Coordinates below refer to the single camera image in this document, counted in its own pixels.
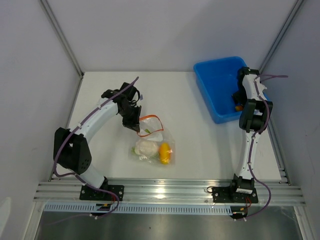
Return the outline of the orange red mango toy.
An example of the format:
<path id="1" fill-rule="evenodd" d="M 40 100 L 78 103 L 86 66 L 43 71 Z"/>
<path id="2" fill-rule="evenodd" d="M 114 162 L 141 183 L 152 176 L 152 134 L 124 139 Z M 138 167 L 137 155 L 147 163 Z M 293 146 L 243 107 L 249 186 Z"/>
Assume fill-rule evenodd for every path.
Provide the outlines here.
<path id="1" fill-rule="evenodd" d="M 235 111 L 236 112 L 241 112 L 244 109 L 244 107 L 242 105 L 236 105 L 235 106 Z"/>

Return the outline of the clear zip top bag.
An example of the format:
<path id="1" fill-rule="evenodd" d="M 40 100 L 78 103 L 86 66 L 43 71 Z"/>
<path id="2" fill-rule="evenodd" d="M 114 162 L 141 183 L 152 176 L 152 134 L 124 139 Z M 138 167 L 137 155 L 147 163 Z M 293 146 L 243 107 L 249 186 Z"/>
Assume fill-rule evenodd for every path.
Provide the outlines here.
<path id="1" fill-rule="evenodd" d="M 130 149 L 131 157 L 157 166 L 170 166 L 176 163 L 176 142 L 169 129 L 155 114 L 139 119 L 140 131 Z"/>

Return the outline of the white green cauliflower toy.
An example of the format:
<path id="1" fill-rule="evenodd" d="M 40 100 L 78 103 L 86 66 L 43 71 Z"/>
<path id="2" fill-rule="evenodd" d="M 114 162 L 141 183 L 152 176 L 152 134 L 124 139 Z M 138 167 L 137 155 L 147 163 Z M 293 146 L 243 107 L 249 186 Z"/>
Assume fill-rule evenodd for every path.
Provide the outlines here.
<path id="1" fill-rule="evenodd" d="M 158 155 L 159 144 L 152 140 L 140 139 L 135 143 L 132 152 L 142 158 L 153 158 Z"/>

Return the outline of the yellow orange mango toy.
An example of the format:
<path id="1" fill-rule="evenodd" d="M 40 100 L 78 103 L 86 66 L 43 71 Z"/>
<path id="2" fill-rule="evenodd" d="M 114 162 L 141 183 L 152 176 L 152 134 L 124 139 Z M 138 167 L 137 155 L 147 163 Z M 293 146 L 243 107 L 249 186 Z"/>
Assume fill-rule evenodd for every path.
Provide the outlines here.
<path id="1" fill-rule="evenodd" d="M 168 165 L 171 161 L 172 149 L 167 142 L 160 145 L 158 149 L 159 160 L 162 164 Z"/>

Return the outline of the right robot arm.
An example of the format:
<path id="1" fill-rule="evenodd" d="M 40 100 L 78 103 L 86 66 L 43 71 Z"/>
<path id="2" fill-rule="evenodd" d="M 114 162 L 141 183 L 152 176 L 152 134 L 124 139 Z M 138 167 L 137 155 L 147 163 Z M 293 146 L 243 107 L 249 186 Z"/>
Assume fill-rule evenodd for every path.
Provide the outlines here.
<path id="1" fill-rule="evenodd" d="M 238 91 L 232 97 L 243 107 L 239 118 L 242 130 L 240 162 L 234 174 L 228 196 L 239 202 L 254 192 L 256 178 L 254 166 L 258 143 L 267 129 L 273 103 L 264 95 L 266 86 L 261 83 L 260 72 L 249 67 L 241 67 L 237 72 Z"/>

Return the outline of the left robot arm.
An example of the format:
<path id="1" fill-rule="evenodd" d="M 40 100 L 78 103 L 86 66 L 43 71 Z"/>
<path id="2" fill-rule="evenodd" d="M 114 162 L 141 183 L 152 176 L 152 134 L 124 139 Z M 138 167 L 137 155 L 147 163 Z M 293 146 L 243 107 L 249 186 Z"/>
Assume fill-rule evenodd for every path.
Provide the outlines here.
<path id="1" fill-rule="evenodd" d="M 108 180 L 92 164 L 89 143 L 95 134 L 111 118 L 120 115 L 122 125 L 136 133 L 140 131 L 140 92 L 134 83 L 124 82 L 119 89 L 108 89 L 96 106 L 74 127 L 60 127 L 54 134 L 53 165 L 69 170 L 68 175 L 77 177 L 97 200 L 108 196 Z"/>

